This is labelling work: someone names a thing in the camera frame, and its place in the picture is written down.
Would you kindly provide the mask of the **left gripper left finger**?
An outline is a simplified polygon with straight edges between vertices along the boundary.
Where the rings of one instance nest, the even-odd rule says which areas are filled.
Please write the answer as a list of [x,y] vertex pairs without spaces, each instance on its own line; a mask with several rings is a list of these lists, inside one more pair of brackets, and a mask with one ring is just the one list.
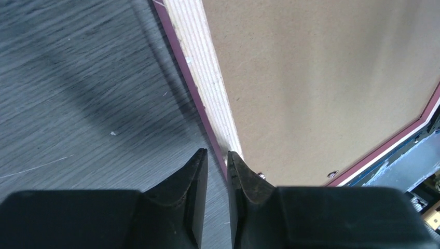
[[149,189],[24,190],[1,203],[1,248],[201,248],[208,151]]

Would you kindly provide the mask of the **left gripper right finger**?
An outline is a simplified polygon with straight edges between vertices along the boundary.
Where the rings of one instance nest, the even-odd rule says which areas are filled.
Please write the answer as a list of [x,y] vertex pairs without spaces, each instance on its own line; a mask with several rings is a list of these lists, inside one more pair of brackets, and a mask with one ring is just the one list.
[[397,189],[275,187],[227,157],[233,248],[439,248]]

